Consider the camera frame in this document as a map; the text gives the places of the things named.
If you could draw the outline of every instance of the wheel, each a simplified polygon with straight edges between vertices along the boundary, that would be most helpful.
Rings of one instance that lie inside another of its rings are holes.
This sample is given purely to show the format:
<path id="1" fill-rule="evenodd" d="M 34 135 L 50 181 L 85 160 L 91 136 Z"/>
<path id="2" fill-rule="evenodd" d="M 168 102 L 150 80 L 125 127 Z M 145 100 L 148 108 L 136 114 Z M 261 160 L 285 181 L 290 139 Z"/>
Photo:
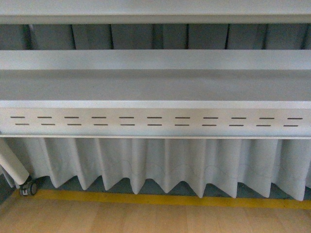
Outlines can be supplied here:
<path id="1" fill-rule="evenodd" d="M 33 182 L 29 187 L 28 187 L 29 191 L 28 191 L 28 195 L 35 195 L 37 193 L 38 190 L 38 186 L 36 184 L 36 182 Z"/>

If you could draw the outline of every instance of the shelf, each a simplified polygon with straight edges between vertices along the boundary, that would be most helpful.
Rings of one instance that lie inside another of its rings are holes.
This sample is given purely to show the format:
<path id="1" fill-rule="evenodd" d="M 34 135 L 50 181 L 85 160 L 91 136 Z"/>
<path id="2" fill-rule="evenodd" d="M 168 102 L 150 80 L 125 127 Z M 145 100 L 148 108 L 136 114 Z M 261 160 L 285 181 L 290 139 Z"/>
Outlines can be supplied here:
<path id="1" fill-rule="evenodd" d="M 302 1 L 0 1 L 2 24 L 310 23 Z"/>
<path id="2" fill-rule="evenodd" d="M 123 52 L 0 52 L 2 136 L 311 137 L 310 52 Z"/>

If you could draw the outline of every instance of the caster wheel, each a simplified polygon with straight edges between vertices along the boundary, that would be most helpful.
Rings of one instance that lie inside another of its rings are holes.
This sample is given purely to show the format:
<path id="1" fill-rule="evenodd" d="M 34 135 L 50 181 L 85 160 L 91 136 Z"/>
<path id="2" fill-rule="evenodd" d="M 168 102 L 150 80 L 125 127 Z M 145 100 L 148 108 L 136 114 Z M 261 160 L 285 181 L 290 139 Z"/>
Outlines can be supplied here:
<path id="1" fill-rule="evenodd" d="M 26 181 L 23 185 L 20 186 L 19 194 L 24 196 L 33 196 L 37 193 L 38 186 L 35 180 Z"/>

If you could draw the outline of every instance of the shelving unit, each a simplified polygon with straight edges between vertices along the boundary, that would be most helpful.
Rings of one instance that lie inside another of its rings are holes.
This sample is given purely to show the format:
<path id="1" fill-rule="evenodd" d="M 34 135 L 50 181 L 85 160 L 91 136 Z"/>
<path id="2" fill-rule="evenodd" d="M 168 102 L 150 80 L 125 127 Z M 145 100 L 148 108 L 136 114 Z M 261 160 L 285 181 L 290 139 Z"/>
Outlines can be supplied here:
<path id="1" fill-rule="evenodd" d="M 0 0 L 0 164 L 29 180 L 8 142 L 55 187 L 275 183 L 302 200 L 310 23 L 309 0 Z"/>

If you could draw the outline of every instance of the metal leg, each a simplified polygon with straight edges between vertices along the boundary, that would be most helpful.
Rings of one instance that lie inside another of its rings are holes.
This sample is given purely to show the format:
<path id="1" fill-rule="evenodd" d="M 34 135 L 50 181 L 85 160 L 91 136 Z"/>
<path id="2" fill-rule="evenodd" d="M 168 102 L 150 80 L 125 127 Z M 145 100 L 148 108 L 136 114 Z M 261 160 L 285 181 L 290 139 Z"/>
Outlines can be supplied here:
<path id="1" fill-rule="evenodd" d="M 2 138 L 0 138 L 0 165 L 20 185 L 21 196 L 36 194 L 35 180 L 31 178 L 29 172 Z"/>

